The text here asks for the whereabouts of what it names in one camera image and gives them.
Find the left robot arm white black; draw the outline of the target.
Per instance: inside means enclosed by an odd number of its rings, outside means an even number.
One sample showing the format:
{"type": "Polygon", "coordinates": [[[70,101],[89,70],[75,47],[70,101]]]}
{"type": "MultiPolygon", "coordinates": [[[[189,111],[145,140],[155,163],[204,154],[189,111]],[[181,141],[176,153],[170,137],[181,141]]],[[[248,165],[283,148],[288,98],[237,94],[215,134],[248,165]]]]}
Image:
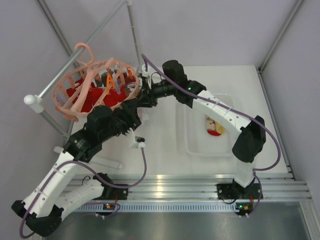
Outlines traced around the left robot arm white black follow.
{"type": "Polygon", "coordinates": [[[123,101],[112,110],[105,105],[96,106],[87,115],[83,128],[72,134],[51,170],[38,187],[25,199],[16,200],[11,208],[21,217],[19,234],[24,226],[42,237],[51,235],[74,210],[97,198],[108,199],[115,189],[128,190],[130,185],[115,184],[106,173],[98,173],[88,163],[102,150],[102,144],[119,135],[133,135],[141,125],[138,116],[139,101],[123,101]],[[93,174],[88,183],[62,195],[78,173],[85,168],[93,174]]]}

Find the orange clothes peg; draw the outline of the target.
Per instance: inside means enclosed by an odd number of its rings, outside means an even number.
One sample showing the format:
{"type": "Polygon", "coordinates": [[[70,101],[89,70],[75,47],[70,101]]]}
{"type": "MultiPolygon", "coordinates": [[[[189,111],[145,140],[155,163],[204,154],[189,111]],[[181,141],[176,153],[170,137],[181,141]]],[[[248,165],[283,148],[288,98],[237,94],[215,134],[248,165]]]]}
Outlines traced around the orange clothes peg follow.
{"type": "Polygon", "coordinates": [[[106,92],[107,95],[110,93],[111,89],[115,90],[116,89],[116,84],[115,84],[115,82],[113,80],[112,75],[110,75],[108,73],[107,76],[106,76],[106,85],[105,85],[105,92],[106,92]]]}

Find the yellow sock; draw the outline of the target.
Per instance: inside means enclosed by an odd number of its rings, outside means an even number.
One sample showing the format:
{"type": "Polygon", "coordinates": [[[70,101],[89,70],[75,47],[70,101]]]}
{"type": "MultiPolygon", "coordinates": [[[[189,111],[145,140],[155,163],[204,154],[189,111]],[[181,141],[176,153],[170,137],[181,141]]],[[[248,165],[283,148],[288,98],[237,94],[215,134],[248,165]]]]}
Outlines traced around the yellow sock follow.
{"type": "Polygon", "coordinates": [[[216,128],[216,132],[219,134],[223,134],[226,131],[225,128],[218,122],[215,122],[215,128],[216,128]]]}

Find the red sock white cuff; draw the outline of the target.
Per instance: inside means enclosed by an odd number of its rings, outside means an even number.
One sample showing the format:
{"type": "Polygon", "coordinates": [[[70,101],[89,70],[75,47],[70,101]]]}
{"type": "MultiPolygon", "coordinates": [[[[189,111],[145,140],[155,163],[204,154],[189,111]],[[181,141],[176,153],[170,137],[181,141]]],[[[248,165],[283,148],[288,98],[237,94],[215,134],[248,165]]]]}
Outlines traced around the red sock white cuff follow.
{"type": "MultiPolygon", "coordinates": [[[[75,82],[75,87],[73,88],[68,88],[66,90],[67,95],[69,97],[71,97],[76,90],[78,89],[78,87],[80,86],[80,84],[83,83],[83,79],[80,78],[79,80],[77,80],[75,82]]],[[[93,108],[93,106],[95,105],[95,103],[97,102],[97,100],[100,98],[100,96],[106,91],[106,89],[104,87],[97,87],[95,86],[95,84],[92,82],[91,83],[91,87],[89,89],[89,92],[87,94],[87,97],[84,101],[84,104],[82,106],[81,109],[81,113],[89,113],[90,110],[93,108]]],[[[127,90],[125,90],[125,88],[122,86],[120,88],[120,94],[117,93],[116,90],[114,90],[113,88],[109,89],[109,94],[107,94],[104,99],[103,102],[106,106],[108,106],[109,108],[113,107],[114,105],[116,105],[118,102],[122,102],[123,100],[125,100],[128,97],[128,93],[127,90]]]]}

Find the red white patterned sock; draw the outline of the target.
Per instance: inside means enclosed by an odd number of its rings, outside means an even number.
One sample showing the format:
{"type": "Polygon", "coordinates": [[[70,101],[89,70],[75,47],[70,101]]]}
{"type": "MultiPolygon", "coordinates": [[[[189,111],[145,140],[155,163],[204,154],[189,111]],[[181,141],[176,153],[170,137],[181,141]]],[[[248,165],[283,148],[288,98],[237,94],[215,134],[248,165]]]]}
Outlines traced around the red white patterned sock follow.
{"type": "Polygon", "coordinates": [[[206,130],[211,136],[218,137],[221,134],[216,132],[216,121],[210,117],[206,117],[206,130]]]}

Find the white perforated plastic basket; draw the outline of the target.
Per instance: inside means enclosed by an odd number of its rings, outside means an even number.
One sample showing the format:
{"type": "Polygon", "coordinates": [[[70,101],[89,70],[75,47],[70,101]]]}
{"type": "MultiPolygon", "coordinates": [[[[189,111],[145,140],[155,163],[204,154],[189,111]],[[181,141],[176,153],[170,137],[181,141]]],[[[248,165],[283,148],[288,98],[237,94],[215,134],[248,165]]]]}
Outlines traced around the white perforated plastic basket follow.
{"type": "Polygon", "coordinates": [[[233,137],[229,132],[219,136],[208,133],[207,116],[184,104],[177,103],[177,121],[182,130],[186,152],[191,156],[228,158],[232,154],[233,137]]]}

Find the aluminium mounting rail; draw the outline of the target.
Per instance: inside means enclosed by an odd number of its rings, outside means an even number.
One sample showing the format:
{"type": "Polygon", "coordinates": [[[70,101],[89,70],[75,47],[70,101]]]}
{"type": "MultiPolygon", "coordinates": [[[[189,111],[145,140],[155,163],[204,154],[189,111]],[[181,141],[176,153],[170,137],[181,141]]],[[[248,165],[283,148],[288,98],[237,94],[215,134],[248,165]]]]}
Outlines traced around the aluminium mounting rail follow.
{"type": "Polygon", "coordinates": [[[267,177],[262,174],[246,196],[231,190],[229,176],[175,179],[146,178],[129,189],[118,189],[110,199],[72,204],[79,213],[239,213],[250,212],[256,203],[300,203],[312,201],[304,181],[291,174],[267,177]]]}

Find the pink round clip hanger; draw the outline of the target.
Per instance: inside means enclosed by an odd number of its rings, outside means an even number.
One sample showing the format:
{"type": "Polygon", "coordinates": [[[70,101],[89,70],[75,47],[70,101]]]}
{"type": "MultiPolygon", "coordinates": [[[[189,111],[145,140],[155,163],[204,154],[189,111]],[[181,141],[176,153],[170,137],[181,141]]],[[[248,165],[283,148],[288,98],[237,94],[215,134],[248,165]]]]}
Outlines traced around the pink round clip hanger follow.
{"type": "Polygon", "coordinates": [[[137,77],[136,70],[134,70],[131,65],[118,61],[113,57],[108,60],[96,61],[94,53],[88,44],[79,42],[75,45],[74,49],[78,50],[81,47],[88,50],[91,59],[88,62],[77,59],[76,61],[81,63],[81,66],[66,74],[58,81],[54,87],[52,96],[53,102],[55,103],[55,109],[66,119],[74,122],[78,122],[79,119],[87,117],[88,114],[92,112],[93,108],[97,106],[107,106],[103,102],[104,97],[107,95],[107,93],[104,92],[90,112],[81,112],[91,88],[91,83],[94,83],[96,87],[103,87],[106,89],[107,74],[112,75],[115,83],[115,90],[118,94],[121,93],[121,87],[124,87],[128,93],[125,100],[110,107],[112,110],[118,108],[122,102],[136,98],[141,89],[141,81],[137,77]],[[69,97],[67,89],[74,88],[76,81],[81,78],[83,79],[83,83],[81,83],[75,93],[69,97]]]}

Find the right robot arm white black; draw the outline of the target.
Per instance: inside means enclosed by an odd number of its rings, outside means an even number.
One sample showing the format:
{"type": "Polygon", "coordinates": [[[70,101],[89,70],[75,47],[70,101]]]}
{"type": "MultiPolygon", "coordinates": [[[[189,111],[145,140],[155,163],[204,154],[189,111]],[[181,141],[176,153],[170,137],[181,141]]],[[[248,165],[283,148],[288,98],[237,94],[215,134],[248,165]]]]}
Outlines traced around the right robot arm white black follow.
{"type": "Polygon", "coordinates": [[[237,159],[235,177],[227,191],[233,200],[246,199],[254,192],[255,158],[266,143],[266,127],[262,117],[251,117],[225,105],[207,88],[189,80],[183,66],[177,60],[166,61],[159,70],[145,55],[142,57],[139,77],[143,89],[141,100],[144,107],[155,105],[157,99],[174,96],[192,110],[196,110],[222,125],[236,140],[232,153],[237,159]]]}

